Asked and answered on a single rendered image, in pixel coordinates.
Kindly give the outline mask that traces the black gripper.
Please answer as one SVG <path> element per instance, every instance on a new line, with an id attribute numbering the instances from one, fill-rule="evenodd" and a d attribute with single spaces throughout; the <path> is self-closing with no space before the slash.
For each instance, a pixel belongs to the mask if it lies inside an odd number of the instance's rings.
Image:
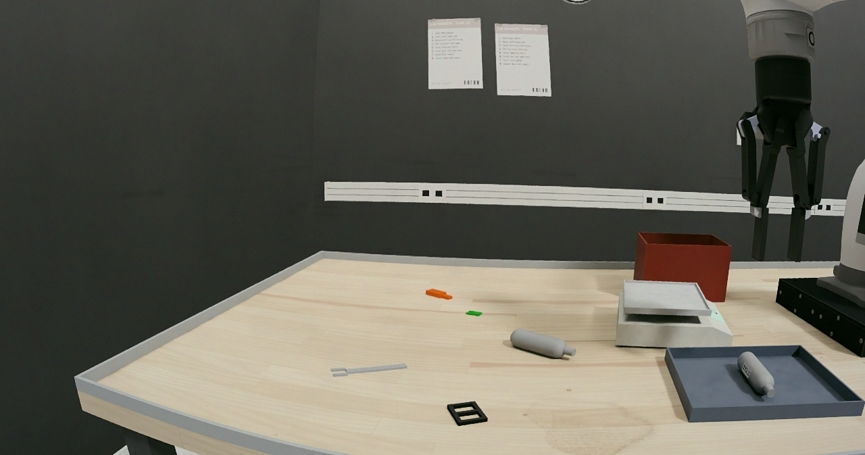
<path id="1" fill-rule="evenodd" d="M 736 124 L 741 138 L 741 195 L 750 202 L 749 212 L 755 216 L 751 257 L 759 262 L 765 259 L 769 211 L 766 206 L 770 197 L 776 157 L 783 146 L 787 148 L 790 160 L 792 199 L 795 206 L 791 208 L 787 258 L 800 263 L 804 220 L 812 215 L 812 206 L 821 201 L 825 148 L 830 128 L 813 122 L 810 111 L 810 62 L 778 57 L 760 59 L 754 62 L 754 66 L 757 106 L 753 117 L 738 120 Z M 764 137 L 757 184 L 756 126 L 759 126 Z M 808 131 L 812 140 L 806 175 L 804 137 Z"/>

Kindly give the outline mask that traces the white digital scale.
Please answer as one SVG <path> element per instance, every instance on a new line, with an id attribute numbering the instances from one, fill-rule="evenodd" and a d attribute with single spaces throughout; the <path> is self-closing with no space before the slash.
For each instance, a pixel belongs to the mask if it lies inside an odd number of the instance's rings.
<path id="1" fill-rule="evenodd" d="M 616 346 L 732 345 L 733 334 L 697 283 L 624 280 L 618 306 Z"/>

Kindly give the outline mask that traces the black rectangular buckle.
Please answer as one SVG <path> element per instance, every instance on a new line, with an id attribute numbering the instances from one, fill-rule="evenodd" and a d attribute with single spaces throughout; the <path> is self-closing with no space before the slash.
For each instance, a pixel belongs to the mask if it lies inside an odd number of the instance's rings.
<path id="1" fill-rule="evenodd" d="M 449 410 L 452 418 L 455 419 L 457 425 L 471 425 L 476 423 L 485 423 L 488 422 L 487 416 L 484 414 L 483 410 L 481 410 L 476 402 L 462 402 L 457 404 L 446 404 L 446 408 Z M 457 408 L 473 408 L 474 410 L 464 410 L 456 412 Z M 469 418 L 469 419 L 461 419 L 460 417 L 466 417 L 470 415 L 477 414 L 478 418 Z"/>

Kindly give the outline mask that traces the grey table edge trim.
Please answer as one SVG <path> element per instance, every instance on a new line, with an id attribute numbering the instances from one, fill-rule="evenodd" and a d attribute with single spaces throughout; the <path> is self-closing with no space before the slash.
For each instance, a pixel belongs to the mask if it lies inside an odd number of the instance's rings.
<path id="1" fill-rule="evenodd" d="M 509 260 L 509 259 L 465 259 L 465 258 L 432 258 L 432 257 L 403 257 L 392 255 L 379 255 L 367 253 L 345 253 L 345 252 L 318 252 L 311 257 L 303 259 L 289 268 L 279 271 L 276 275 L 253 285 L 234 297 L 206 308 L 203 312 L 195 314 L 191 318 L 183 320 L 178 325 L 166 329 L 138 345 L 128 348 L 126 351 L 106 360 L 74 376 L 75 386 L 78 391 L 83 391 L 90 396 L 95 396 L 127 408 L 138 414 L 159 419 L 165 423 L 176 425 L 182 429 L 195 431 L 198 434 L 214 437 L 233 445 L 247 447 L 254 451 L 269 453 L 271 455 L 354 455 L 336 451 L 328 451 L 318 447 L 299 445 L 290 441 L 268 437 L 246 431 L 230 425 L 216 423 L 209 419 L 185 414 L 173 408 L 166 408 L 154 402 L 148 402 L 143 398 L 131 396 L 125 391 L 118 391 L 100 384 L 99 380 L 114 373 L 116 370 L 135 362 L 145 354 L 156 348 L 164 346 L 167 342 L 175 340 L 178 336 L 192 331 L 195 327 L 202 325 L 219 314 L 234 308 L 257 293 L 277 285 L 287 277 L 294 275 L 297 271 L 305 269 L 322 258 L 344 259 L 376 263 L 398 263 L 398 264 L 423 264 L 423 265 L 452 265 L 470 267 L 491 268 L 516 268 L 516 269 L 635 269 L 635 262 L 580 262 L 580 261 L 537 261 L 537 260 Z M 729 269 L 834 269 L 840 262 L 730 262 Z"/>

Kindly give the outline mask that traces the grey co2 cylinder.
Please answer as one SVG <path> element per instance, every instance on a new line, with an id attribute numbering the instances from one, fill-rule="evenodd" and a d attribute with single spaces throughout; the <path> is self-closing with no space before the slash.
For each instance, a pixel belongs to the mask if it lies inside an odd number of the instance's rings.
<path id="1" fill-rule="evenodd" d="M 576 354 L 576 348 L 566 346 L 564 340 L 560 340 L 553 336 L 537 334 L 524 329 L 516 329 L 510 335 L 510 341 L 517 348 L 524 348 L 531 352 L 544 354 L 553 358 L 560 358 L 566 354 L 572 356 Z"/>
<path id="2" fill-rule="evenodd" d="M 769 398 L 775 396 L 774 379 L 755 354 L 751 352 L 739 354 L 737 365 L 757 393 L 766 394 Z"/>

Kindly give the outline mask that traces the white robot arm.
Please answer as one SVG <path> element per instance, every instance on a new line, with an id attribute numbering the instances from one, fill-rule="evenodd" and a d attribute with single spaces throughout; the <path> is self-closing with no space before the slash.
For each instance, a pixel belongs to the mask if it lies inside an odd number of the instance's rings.
<path id="1" fill-rule="evenodd" d="M 747 18 L 749 59 L 815 59 L 813 11 L 840 0 L 741 0 Z M 816 284 L 865 308 L 865 160 L 845 204 L 841 259 Z"/>

